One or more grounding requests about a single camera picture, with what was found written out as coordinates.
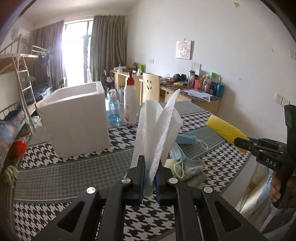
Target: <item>brown curtain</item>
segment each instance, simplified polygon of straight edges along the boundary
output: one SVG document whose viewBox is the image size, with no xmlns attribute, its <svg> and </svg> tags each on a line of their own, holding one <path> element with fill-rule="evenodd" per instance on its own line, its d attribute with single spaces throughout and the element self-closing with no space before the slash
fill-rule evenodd
<svg viewBox="0 0 296 241">
<path fill-rule="evenodd" d="M 29 66 L 30 75 L 36 78 L 32 82 L 34 86 L 51 82 L 53 89 L 58 89 L 59 82 L 63 79 L 63 61 L 62 61 L 62 34 L 64 21 L 50 24 L 48 26 L 36 29 L 32 32 L 30 44 L 36 45 L 52 53 L 49 56 L 49 68 L 41 66 L 37 61 Z"/>
<path fill-rule="evenodd" d="M 103 71 L 126 65 L 125 16 L 94 17 L 90 45 L 92 81 L 99 81 Z"/>
</svg>

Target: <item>tissue paper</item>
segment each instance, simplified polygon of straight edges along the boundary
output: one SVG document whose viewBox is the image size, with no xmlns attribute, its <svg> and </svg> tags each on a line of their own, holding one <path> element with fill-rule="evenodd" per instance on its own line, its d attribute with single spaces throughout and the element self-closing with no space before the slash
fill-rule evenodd
<svg viewBox="0 0 296 241">
<path fill-rule="evenodd" d="M 170 97 L 164 108 L 157 101 L 146 100 L 140 111 L 131 168 L 137 166 L 139 155 L 145 157 L 145 196 L 153 193 L 159 160 L 164 166 L 183 123 L 174 108 L 179 92 Z"/>
</svg>

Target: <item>poster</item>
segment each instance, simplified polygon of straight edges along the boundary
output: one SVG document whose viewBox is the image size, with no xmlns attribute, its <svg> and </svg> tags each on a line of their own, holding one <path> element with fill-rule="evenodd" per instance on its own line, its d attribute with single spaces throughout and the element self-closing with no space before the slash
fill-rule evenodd
<svg viewBox="0 0 296 241">
<path fill-rule="evenodd" d="M 177 41 L 176 58 L 190 59 L 191 41 Z"/>
</svg>

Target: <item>styrofoam box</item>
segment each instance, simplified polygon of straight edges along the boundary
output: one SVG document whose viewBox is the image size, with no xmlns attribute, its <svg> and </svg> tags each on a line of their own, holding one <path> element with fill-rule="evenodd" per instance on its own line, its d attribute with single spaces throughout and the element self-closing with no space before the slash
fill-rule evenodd
<svg viewBox="0 0 296 241">
<path fill-rule="evenodd" d="M 38 110 L 58 157 L 110 147 L 101 82 L 58 89 L 41 101 Z"/>
</svg>

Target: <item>ceiling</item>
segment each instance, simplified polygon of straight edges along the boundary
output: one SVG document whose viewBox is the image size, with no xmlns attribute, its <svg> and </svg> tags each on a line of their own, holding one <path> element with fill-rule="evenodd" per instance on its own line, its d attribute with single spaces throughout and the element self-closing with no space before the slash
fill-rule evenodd
<svg viewBox="0 0 296 241">
<path fill-rule="evenodd" d="M 23 15 L 34 25 L 84 15 L 125 15 L 138 0 L 37 0 Z"/>
</svg>

